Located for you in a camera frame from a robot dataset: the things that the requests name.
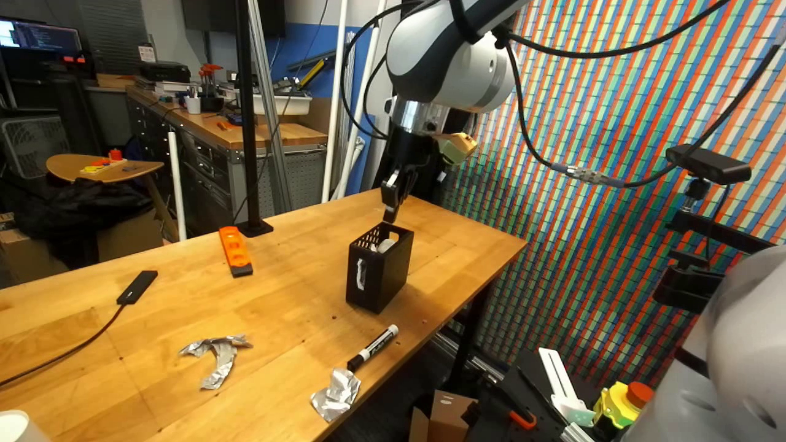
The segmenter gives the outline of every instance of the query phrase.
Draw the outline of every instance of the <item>black stand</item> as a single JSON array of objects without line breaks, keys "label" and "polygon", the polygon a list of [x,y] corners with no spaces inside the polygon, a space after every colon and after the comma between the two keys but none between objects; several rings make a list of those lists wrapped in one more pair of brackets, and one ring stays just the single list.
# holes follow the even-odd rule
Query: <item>black stand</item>
[{"label": "black stand", "polygon": [[240,119],[243,119],[243,168],[245,168],[245,201],[248,221],[238,227],[243,236],[264,236],[273,230],[260,216],[260,190],[256,178],[256,114],[254,114],[254,70],[251,70],[251,32],[248,32],[248,1],[238,0],[238,84],[240,84]]}]

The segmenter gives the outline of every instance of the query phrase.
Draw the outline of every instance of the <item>black box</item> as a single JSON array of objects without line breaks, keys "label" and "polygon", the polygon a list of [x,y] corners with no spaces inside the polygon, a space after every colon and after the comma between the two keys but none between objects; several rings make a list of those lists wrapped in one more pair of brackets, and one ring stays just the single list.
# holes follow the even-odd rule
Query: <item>black box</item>
[{"label": "black box", "polygon": [[412,230],[399,226],[375,226],[348,243],[347,302],[368,312],[384,312],[405,284],[412,253]]}]

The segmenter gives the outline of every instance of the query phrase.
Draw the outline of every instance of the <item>colorful patterned backdrop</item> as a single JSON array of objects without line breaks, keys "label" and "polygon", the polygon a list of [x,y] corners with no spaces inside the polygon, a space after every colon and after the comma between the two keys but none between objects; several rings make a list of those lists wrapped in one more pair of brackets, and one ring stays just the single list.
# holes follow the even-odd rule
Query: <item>colorful patterned backdrop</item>
[{"label": "colorful patterned backdrop", "polygon": [[[711,0],[533,0],[519,33],[560,49],[611,49],[659,37]],[[525,118],[535,147],[560,165],[642,178],[666,147],[696,140],[786,32],[783,0],[733,0],[684,37],[604,62],[554,59],[519,47]],[[760,238],[786,238],[786,49],[706,147],[751,165],[721,221]],[[657,382],[694,317],[653,302],[668,251],[702,255],[700,236],[666,227],[685,205],[685,172],[643,188],[572,181],[523,147],[514,101],[484,114],[482,151],[461,165],[445,204],[528,241],[501,274],[480,344],[501,360],[554,345],[572,375]],[[712,187],[700,214],[711,216]],[[740,253],[712,247],[712,268]]]}]

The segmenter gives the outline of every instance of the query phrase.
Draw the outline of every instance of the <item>wooden workbench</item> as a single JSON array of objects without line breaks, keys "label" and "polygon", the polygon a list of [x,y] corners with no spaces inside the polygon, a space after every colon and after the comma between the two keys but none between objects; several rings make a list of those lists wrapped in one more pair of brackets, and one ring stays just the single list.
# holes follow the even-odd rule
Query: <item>wooden workbench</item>
[{"label": "wooden workbench", "polygon": [[[146,268],[161,276],[88,349],[22,382],[0,387],[0,409],[22,407],[54,438],[321,438],[309,395],[331,367],[389,323],[401,335],[358,378],[366,400],[523,247],[448,208],[409,199],[401,226],[416,230],[402,291],[375,317],[344,302],[347,247],[379,222],[375,190],[267,219],[248,241],[256,273],[229,274],[216,233],[57,276],[0,289],[0,381],[100,329],[121,289]],[[235,371],[199,389],[212,355],[183,359],[190,341],[248,333]]]},{"label": "wooden workbench", "polygon": [[[227,147],[227,149],[243,149],[243,128],[231,124],[219,113],[188,113],[176,102],[162,102],[147,87],[127,87],[127,98],[143,102],[153,113],[173,119],[174,124],[185,124],[192,131],[199,131],[208,143]],[[280,119],[280,143],[282,147],[299,147],[299,145],[324,145],[326,134],[321,130],[313,130],[307,124]],[[265,147],[271,143],[271,128],[265,118],[258,118],[256,124],[256,145]]]}]

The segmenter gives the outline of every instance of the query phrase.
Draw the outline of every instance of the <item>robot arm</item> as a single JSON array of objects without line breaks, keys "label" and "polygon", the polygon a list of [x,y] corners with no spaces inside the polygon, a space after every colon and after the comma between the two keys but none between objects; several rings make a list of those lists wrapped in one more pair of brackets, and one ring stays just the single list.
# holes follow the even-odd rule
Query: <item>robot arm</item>
[{"label": "robot arm", "polygon": [[509,55],[492,30],[523,0],[437,0],[410,9],[389,39],[389,74],[396,107],[385,154],[375,177],[384,188],[385,222],[416,190],[429,199],[441,184],[441,147],[453,107],[484,113],[514,91]]}]

